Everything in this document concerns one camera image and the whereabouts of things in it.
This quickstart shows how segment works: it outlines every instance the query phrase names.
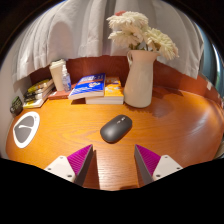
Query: blue book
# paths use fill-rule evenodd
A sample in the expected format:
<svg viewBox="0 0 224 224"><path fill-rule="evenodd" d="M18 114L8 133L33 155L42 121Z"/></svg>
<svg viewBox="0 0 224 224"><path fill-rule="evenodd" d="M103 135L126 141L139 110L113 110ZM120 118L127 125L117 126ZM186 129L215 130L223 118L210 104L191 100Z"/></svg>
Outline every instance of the blue book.
<svg viewBox="0 0 224 224"><path fill-rule="evenodd" d="M105 78L105 73L82 77L69 94L68 99L104 96Z"/></svg>

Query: wall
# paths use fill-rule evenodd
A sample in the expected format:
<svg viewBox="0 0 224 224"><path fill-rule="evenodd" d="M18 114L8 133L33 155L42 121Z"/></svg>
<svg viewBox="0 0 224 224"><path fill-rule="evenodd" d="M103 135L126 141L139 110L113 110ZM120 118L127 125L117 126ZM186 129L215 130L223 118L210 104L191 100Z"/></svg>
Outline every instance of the wall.
<svg viewBox="0 0 224 224"><path fill-rule="evenodd" d="M24 33L25 31L23 31L14 42L3 61L2 67L0 68L0 154L4 159L8 159L5 152L6 138L14 118L14 115L9 111L11 102L16 96L19 96L23 101L22 94L25 93L27 88L31 85L29 77L22 79L15 84L12 82L13 56L16 52L17 46L21 43Z"/></svg>
<svg viewBox="0 0 224 224"><path fill-rule="evenodd" d="M82 76L105 72L107 76L119 76L122 86L125 85L129 66L125 56L108 56L69 59L66 63L71 75L71 82L75 84ZM191 92L221 105L221 98L214 86L209 90L206 77L199 73L197 79L184 75L174 68L164 65L158 61L153 65L153 85ZM32 83L45 78L50 78L49 67L39 69L30 74Z"/></svg>

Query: orange surface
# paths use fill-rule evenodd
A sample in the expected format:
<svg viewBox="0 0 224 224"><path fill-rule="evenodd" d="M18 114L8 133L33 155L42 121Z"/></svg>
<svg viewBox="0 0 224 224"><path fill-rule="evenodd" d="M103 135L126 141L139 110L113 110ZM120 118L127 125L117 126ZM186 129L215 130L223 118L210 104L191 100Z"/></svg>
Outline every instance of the orange surface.
<svg viewBox="0 0 224 224"><path fill-rule="evenodd" d="M44 169L59 155L69 156L93 144L94 156L84 187L120 190L142 186L134 159L135 144L158 155L168 154L182 167L214 158L224 131L222 109L214 101L184 91L153 88L152 103L137 109L124 105L86 105L77 100L47 100L40 125L24 149L13 140L12 128L31 109L23 110L9 130L6 152L9 159ZM117 143L100 136L101 127L119 114L129 116L132 129Z"/></svg>

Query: white circular object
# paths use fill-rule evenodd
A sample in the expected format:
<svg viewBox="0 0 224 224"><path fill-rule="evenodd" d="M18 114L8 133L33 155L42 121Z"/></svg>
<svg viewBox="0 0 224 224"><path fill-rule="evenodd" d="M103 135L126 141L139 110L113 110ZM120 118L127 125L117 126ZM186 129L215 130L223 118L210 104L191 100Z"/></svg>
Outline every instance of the white circular object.
<svg viewBox="0 0 224 224"><path fill-rule="evenodd" d="M40 124L40 116L32 111L24 114L13 127L13 137L19 148L25 148L35 136Z"/></svg>

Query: small bottle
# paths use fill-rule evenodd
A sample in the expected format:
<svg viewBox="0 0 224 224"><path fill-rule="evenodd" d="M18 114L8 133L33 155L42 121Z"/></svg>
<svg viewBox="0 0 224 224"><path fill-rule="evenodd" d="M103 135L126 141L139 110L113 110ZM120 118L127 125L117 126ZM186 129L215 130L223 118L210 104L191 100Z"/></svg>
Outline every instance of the small bottle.
<svg viewBox="0 0 224 224"><path fill-rule="evenodd" d="M63 65L62 67L62 83L63 83L65 92L68 92L72 89L70 75L67 72L65 65Z"/></svg>

